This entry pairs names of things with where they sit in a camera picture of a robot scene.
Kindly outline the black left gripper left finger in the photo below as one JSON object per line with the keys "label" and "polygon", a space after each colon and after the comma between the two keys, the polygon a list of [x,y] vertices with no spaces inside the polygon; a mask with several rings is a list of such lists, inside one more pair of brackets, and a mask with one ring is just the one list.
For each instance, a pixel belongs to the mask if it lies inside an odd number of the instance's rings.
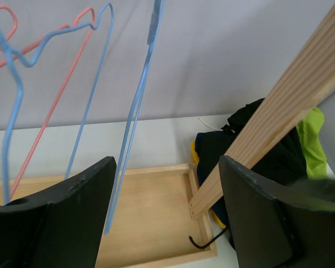
{"label": "black left gripper left finger", "polygon": [[116,161],[0,205],[0,267],[94,267]]}

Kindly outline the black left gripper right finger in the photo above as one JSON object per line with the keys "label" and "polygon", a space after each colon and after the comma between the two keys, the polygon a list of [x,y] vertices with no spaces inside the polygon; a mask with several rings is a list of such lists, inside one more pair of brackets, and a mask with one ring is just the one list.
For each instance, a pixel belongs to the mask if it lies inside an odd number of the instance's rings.
{"label": "black left gripper right finger", "polygon": [[284,186],[229,156],[219,173],[240,267],[335,267],[335,180]]}

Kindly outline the black shorts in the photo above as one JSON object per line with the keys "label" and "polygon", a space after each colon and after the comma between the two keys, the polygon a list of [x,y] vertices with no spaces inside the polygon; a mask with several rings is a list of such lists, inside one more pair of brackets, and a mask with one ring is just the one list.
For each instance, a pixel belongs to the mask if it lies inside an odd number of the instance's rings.
{"label": "black shorts", "polygon": [[[232,131],[238,134],[262,103],[256,100],[237,110],[228,118],[228,123],[217,131]],[[307,175],[306,160],[302,152],[296,128],[292,128],[253,168],[252,171],[282,185],[289,185]],[[212,240],[203,246],[197,245],[193,238],[191,243],[198,249],[210,246]]]}

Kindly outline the lime green shorts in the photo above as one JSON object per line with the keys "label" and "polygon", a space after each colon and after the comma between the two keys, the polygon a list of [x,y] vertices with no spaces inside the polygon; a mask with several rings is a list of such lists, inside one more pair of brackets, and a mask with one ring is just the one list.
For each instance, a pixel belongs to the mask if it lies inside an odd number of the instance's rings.
{"label": "lime green shorts", "polygon": [[296,125],[309,179],[327,177],[327,157],[319,140],[323,124],[324,114],[315,107]]}

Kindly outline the navy blue shorts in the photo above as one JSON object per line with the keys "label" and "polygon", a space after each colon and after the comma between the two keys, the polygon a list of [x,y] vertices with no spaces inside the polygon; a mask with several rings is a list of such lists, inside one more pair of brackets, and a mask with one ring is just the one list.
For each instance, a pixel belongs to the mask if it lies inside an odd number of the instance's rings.
{"label": "navy blue shorts", "polygon": [[[224,155],[236,138],[232,131],[212,131],[198,133],[194,142],[193,152],[198,157],[197,177],[202,185],[219,163],[220,156]],[[222,230],[212,242],[229,231],[229,219],[224,198],[219,198],[212,206],[212,216]]]}

